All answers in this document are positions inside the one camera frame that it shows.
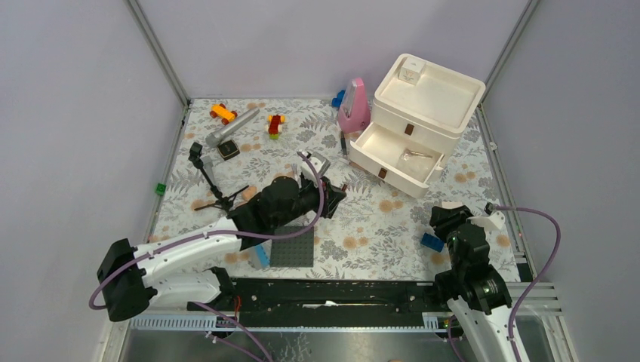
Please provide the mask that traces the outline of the clear plastic bag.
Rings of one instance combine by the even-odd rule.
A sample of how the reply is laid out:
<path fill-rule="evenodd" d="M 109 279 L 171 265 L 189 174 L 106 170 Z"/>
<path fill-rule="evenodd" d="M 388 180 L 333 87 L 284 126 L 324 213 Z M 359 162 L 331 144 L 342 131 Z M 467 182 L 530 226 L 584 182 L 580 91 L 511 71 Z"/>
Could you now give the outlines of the clear plastic bag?
<path fill-rule="evenodd" d="M 432 159 L 432 155 L 405 149 L 399 156 L 396 167 L 406 174 L 420 173 L 429 166 Z"/>

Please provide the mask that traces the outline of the cream three-drawer organizer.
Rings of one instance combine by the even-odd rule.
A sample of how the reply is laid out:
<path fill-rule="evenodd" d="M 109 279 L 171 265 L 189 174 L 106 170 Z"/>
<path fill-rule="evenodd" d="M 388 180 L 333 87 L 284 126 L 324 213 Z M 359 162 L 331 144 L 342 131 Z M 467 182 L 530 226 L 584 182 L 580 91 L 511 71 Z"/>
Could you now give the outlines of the cream three-drawer organizer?
<path fill-rule="evenodd" d="M 350 143 L 349 159 L 405 194 L 423 198 L 440 176 L 484 95 L 486 86 L 473 78 L 424 60 L 417 85 L 398 79 L 401 54 L 374 92 L 371 122 Z M 396 166 L 405 149 L 433 156 L 420 173 L 406 174 Z"/>

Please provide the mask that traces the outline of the white cosmetic box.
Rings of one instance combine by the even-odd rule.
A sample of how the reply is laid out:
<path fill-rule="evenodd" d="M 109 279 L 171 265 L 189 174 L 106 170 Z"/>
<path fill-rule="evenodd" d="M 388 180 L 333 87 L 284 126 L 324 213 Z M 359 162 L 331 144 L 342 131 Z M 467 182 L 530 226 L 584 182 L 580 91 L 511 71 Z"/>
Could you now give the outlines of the white cosmetic box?
<path fill-rule="evenodd" d="M 398 68 L 398 79 L 417 85 L 425 69 L 426 62 L 416 57 L 406 57 Z"/>

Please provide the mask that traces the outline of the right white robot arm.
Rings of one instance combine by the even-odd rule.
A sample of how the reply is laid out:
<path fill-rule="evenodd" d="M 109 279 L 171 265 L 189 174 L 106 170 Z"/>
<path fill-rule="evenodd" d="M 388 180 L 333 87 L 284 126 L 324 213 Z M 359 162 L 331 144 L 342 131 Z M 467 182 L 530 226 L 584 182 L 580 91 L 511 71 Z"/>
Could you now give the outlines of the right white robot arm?
<path fill-rule="evenodd" d="M 429 220 L 451 264 L 434 277 L 433 301 L 453 313 L 479 361 L 529 359 L 509 289 L 489 257 L 487 233 L 505 222 L 499 210 L 489 207 L 484 216 L 475 216 L 461 203 L 434 206 Z"/>

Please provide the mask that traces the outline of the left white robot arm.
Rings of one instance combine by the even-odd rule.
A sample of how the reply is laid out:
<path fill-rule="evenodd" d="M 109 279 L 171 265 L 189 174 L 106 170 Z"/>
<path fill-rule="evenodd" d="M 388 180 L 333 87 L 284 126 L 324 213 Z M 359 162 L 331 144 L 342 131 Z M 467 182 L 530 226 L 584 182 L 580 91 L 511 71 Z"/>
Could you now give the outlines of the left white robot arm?
<path fill-rule="evenodd" d="M 89 299 L 90 308 L 102 308 L 112 322 L 119 322 L 151 305 L 201 302 L 217 310 L 230 307 L 234 290 L 216 272 L 178 271 L 213 255 L 295 238 L 311 230 L 319 218 L 330 219 L 346 191 L 324 175 L 330 165 L 326 158 L 311 152 L 298 155 L 303 161 L 298 178 L 275 178 L 216 222 L 157 243 L 133 246 L 126 238 L 113 242 L 97 270 L 99 285 Z M 96 304 L 98 296 L 104 300 L 101 306 Z"/>

